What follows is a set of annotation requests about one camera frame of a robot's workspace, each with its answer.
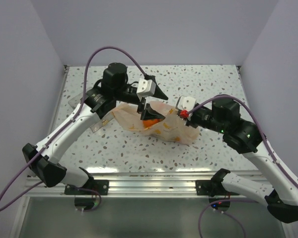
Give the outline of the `orange fake tangerine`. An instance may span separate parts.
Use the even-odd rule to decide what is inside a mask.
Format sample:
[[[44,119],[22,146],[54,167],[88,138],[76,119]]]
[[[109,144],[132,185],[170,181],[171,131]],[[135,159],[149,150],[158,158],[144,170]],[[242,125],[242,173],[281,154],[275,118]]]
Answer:
[[[148,128],[148,127],[151,127],[159,122],[161,122],[161,119],[143,120],[143,126],[144,126],[144,128]]]

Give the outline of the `orange translucent plastic bag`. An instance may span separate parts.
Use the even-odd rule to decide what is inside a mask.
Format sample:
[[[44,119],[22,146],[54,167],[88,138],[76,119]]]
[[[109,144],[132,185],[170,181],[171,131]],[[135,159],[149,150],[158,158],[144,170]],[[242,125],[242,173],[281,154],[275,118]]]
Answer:
[[[175,107],[160,101],[151,101],[150,106],[164,115],[165,119],[148,128],[144,128],[135,106],[123,103],[113,109],[111,114],[124,130],[154,136],[164,141],[191,144],[199,137],[199,129],[186,126],[185,122],[177,116]]]

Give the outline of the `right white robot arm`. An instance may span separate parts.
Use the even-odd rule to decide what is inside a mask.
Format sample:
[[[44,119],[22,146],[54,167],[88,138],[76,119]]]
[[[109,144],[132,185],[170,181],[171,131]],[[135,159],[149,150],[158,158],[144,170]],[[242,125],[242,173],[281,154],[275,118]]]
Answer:
[[[248,159],[270,183],[263,185],[220,169],[211,178],[210,195],[237,193],[266,206],[269,213],[283,223],[298,221],[298,177],[273,151],[250,109],[229,95],[218,95],[206,102],[212,104],[211,109],[192,97],[184,97],[177,103],[178,115],[187,126],[222,134],[224,143]],[[241,118],[240,107],[248,111],[252,121]]]

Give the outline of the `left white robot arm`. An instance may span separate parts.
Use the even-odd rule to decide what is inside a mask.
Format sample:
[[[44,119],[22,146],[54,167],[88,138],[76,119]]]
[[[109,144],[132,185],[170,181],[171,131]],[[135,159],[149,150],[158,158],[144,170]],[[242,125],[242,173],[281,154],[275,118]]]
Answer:
[[[94,187],[92,175],[83,168],[69,169],[59,161],[67,149],[92,125],[100,122],[118,101],[134,104],[142,120],[163,119],[164,116],[146,103],[146,97],[168,100],[159,88],[155,76],[145,75],[137,87],[128,83],[127,66],[111,63],[103,76],[82,97],[72,114],[50,135],[32,145],[27,143],[22,153],[30,170],[45,184],[60,183],[75,186],[81,194],[89,194]]]

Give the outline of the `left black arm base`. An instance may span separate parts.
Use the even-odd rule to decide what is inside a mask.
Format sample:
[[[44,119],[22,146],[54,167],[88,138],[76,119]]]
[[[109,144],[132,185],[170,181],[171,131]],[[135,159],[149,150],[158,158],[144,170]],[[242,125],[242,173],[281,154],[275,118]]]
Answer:
[[[99,195],[107,195],[109,190],[109,180],[96,179],[88,181],[83,187],[76,188],[73,185],[66,185],[65,195],[95,195],[95,191]]]

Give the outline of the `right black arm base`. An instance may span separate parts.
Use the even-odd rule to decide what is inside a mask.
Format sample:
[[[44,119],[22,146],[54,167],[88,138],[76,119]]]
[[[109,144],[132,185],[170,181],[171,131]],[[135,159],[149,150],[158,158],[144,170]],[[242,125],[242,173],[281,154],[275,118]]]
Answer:
[[[207,195],[209,197],[214,197],[216,195],[238,195],[238,193],[225,190],[222,185],[224,177],[230,173],[231,171],[227,169],[220,169],[209,180],[196,180],[195,189],[197,195]]]

